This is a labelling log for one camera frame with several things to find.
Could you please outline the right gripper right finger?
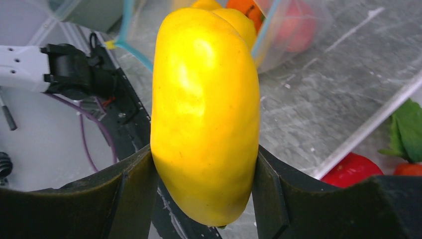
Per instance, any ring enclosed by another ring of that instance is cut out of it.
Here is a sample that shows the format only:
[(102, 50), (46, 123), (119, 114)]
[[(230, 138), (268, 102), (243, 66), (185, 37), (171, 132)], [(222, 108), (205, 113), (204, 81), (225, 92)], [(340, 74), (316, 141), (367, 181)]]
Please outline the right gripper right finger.
[(342, 189), (259, 147), (252, 196), (261, 239), (422, 236), (422, 179), (417, 176), (371, 176)]

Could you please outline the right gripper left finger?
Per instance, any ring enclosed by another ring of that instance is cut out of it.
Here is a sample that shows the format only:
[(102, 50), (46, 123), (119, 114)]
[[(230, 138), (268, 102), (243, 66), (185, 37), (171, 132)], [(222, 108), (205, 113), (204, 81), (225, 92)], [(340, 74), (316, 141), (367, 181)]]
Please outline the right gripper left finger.
[(158, 174), (150, 147), (59, 189), (0, 191), (3, 239), (146, 239)]

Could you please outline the red bell pepper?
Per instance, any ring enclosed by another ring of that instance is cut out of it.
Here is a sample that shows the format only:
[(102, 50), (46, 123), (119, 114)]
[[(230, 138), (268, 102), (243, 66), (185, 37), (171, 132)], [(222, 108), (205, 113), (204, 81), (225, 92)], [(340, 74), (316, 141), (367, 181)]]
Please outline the red bell pepper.
[(373, 161), (351, 152), (323, 176), (321, 181), (346, 188), (376, 175), (384, 175), (384, 173)]

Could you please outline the yellow fruit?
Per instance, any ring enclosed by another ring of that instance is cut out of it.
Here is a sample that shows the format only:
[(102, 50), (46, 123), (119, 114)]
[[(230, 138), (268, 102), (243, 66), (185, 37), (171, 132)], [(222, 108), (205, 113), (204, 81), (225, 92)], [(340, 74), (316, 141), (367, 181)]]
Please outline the yellow fruit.
[(163, 20), (152, 77), (150, 148), (177, 206), (226, 226), (251, 194), (260, 90), (246, 42), (214, 12), (186, 7)]

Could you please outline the clear zip top bag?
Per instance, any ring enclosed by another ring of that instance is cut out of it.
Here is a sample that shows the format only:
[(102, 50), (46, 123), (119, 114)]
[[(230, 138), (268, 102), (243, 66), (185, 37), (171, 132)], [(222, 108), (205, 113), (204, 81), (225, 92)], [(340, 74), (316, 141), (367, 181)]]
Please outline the clear zip top bag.
[[(153, 69), (155, 41), (158, 28), (166, 15), (182, 7), (190, 6), (193, 0), (146, 0), (131, 20), (128, 46), (122, 48), (137, 58), (149, 71)], [(258, 64), (258, 71), (271, 70), (289, 60), (298, 53), (291, 53), (273, 45), (279, 24), (285, 16), (291, 0), (254, 0), (265, 16), (257, 38), (251, 48), (251, 54)], [(304, 0), (316, 15), (316, 33), (311, 45), (320, 40), (333, 22), (325, 1)], [(227, 0), (219, 0), (225, 7)]]

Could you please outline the pink peach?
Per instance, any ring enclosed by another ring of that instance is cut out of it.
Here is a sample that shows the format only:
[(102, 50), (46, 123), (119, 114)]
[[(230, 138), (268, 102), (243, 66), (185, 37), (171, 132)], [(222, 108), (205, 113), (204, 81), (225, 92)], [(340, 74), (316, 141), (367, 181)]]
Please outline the pink peach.
[(312, 8), (303, 0), (293, 0), (279, 24), (273, 45), (291, 53), (304, 52), (313, 41), (316, 28)]

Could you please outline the orange tangerine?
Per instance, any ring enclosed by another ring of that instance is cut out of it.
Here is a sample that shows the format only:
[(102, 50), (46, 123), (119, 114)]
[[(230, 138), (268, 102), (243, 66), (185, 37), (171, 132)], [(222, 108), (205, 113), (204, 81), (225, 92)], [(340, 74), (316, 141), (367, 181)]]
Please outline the orange tangerine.
[(262, 13), (261, 9), (258, 7), (257, 3), (253, 0), (228, 0), (226, 8), (232, 8), (240, 11), (246, 17), (251, 19), (254, 22), (254, 26), (257, 32), (259, 32), (265, 16)]

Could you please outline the yellow lemon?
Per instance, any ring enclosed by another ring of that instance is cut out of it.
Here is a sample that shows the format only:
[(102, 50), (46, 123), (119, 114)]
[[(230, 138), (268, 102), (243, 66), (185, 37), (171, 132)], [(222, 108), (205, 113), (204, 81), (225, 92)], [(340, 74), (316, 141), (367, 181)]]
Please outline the yellow lemon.
[(216, 0), (196, 0), (190, 5), (190, 7), (209, 11), (222, 8), (221, 4), (219, 4)]

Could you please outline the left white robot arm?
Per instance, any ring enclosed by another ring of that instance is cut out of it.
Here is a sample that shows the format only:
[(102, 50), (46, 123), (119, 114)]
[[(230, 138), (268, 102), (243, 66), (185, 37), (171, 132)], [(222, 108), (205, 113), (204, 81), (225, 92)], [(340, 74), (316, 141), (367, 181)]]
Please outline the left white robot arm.
[(112, 64), (95, 33), (90, 54), (74, 45), (0, 47), (0, 85), (29, 92), (60, 94), (72, 100), (114, 97), (122, 73)]

